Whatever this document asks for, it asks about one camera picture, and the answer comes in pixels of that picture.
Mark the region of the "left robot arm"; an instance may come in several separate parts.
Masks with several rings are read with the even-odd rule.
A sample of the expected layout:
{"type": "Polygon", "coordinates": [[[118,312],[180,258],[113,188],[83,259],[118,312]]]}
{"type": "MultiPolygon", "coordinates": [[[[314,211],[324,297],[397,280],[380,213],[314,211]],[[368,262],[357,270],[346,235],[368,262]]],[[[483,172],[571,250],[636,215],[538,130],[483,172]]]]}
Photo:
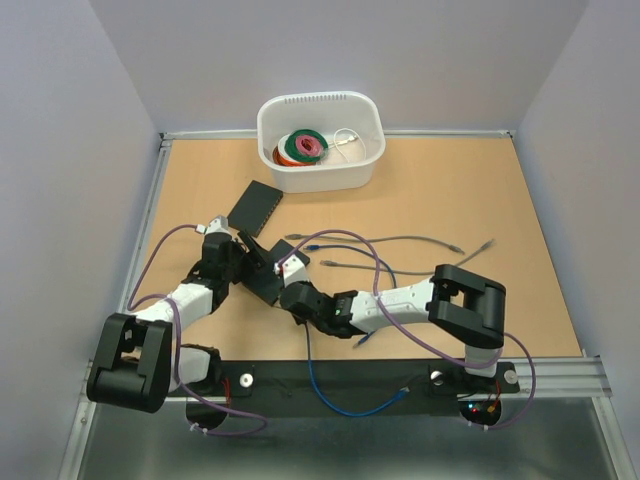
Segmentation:
{"type": "Polygon", "coordinates": [[[154,413],[180,384],[210,394],[224,378],[220,353],[183,345],[183,328],[214,313],[230,286],[248,283],[272,264],[269,251],[248,233],[237,239],[217,231],[204,235],[201,258],[179,286],[138,312],[114,313],[104,323],[86,386],[96,403],[154,413]]]}

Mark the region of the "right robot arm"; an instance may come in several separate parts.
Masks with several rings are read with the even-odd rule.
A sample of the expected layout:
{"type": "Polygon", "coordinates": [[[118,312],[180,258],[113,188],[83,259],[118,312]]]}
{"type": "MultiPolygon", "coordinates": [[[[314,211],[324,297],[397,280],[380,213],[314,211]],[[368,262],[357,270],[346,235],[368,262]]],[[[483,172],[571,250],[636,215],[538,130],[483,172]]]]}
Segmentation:
{"type": "Polygon", "coordinates": [[[297,323],[309,323],[326,335],[344,339],[394,327],[424,347],[426,343],[407,326],[430,323],[465,345],[465,357],[453,362],[460,366],[466,387],[482,390],[496,378],[504,346],[506,287],[457,266],[439,265],[427,280],[378,293],[347,291],[329,296],[308,279],[287,279],[280,306],[297,323]]]}

